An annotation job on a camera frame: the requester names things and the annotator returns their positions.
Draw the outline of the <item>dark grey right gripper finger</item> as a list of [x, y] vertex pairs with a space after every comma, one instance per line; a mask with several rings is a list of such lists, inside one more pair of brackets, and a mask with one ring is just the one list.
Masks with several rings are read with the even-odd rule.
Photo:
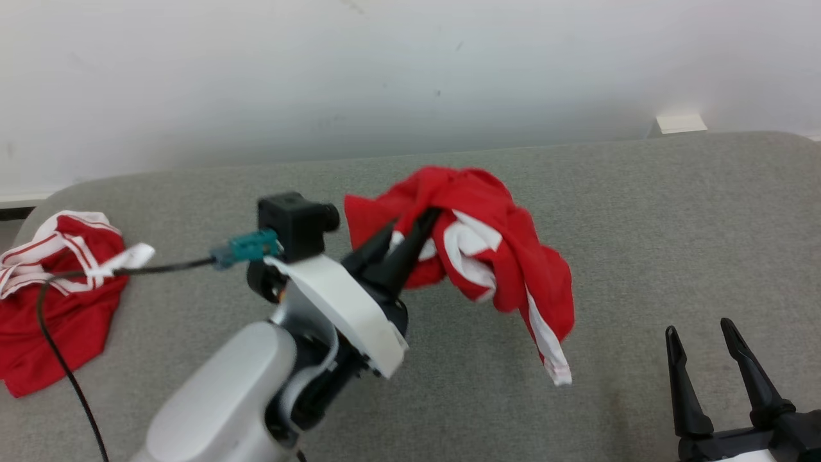
[[685, 348], [675, 327], [666, 328], [665, 342], [675, 435], [678, 438], [709, 438], [715, 428], [696, 397], [686, 369]]
[[735, 323], [720, 321], [722, 334], [731, 357], [736, 360], [750, 401], [750, 421], [754, 427], [773, 427], [784, 413], [797, 411], [792, 401], [783, 398], [760, 365]]

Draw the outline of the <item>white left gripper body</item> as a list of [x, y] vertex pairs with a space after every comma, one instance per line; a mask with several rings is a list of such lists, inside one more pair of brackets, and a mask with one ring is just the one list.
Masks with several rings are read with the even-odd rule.
[[252, 261], [252, 286], [273, 296], [271, 325], [248, 328], [247, 370], [255, 379], [323, 379], [346, 364], [391, 378], [408, 345], [377, 295], [326, 255], [287, 264]]

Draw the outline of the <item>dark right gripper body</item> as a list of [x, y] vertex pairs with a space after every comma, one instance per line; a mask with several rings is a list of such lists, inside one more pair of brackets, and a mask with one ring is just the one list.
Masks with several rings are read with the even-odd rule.
[[783, 413], [770, 430], [739, 428], [679, 441], [679, 462], [728, 462], [756, 453], [772, 462], [821, 462], [821, 409]]

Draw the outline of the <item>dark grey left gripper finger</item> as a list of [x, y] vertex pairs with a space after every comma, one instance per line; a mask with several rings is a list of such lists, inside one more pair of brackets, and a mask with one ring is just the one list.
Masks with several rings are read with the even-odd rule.
[[395, 220], [384, 225], [366, 242], [343, 258], [343, 267], [353, 276], [390, 275], [392, 267], [386, 258], [393, 236]]
[[440, 208], [431, 207], [420, 214], [411, 225], [410, 231], [398, 244], [390, 245], [386, 264], [392, 267], [390, 275], [366, 276], [366, 282], [390, 296], [398, 296], [419, 261], [423, 246], [433, 233], [433, 228], [441, 214]]

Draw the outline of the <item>red shorts with white trim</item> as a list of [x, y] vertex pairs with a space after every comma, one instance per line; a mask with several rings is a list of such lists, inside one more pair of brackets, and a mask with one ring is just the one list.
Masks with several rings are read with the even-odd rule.
[[388, 248], [410, 237], [414, 220], [439, 209], [407, 289], [449, 280], [474, 302], [518, 312], [554, 385], [572, 382], [562, 342], [574, 325], [571, 269], [540, 243], [531, 214], [505, 185], [481, 169], [427, 166], [375, 198], [347, 195], [353, 248], [390, 226]]

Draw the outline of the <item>red basketball jersey number 23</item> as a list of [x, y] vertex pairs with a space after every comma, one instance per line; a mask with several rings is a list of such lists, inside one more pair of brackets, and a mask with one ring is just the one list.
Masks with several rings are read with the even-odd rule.
[[105, 350], [106, 337], [128, 278], [88, 278], [85, 272], [125, 250], [121, 232], [100, 212], [53, 214], [33, 239], [0, 255], [0, 381], [12, 397], [42, 391], [64, 371], [39, 328], [37, 299], [45, 293], [44, 318], [50, 336], [71, 370]]

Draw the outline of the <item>grey fabric sofa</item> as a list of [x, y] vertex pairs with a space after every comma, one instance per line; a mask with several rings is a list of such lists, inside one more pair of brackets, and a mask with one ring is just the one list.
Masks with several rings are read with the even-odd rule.
[[325, 160], [120, 176], [68, 187], [21, 225], [105, 213], [155, 263], [257, 226], [258, 197], [340, 205], [422, 166], [478, 167], [567, 260], [573, 384], [555, 387], [516, 314], [448, 282], [408, 291], [409, 351], [392, 379], [354, 380], [308, 433], [308, 462], [674, 462], [664, 331], [716, 430], [750, 425], [720, 328], [730, 318], [783, 397], [821, 409], [821, 144], [782, 132]]

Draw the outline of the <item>white wall socket box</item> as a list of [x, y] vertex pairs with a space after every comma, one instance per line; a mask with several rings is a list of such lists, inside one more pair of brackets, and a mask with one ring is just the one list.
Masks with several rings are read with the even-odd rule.
[[654, 137], [685, 135], [709, 131], [706, 123], [698, 113], [681, 115], [659, 115], [655, 118]]

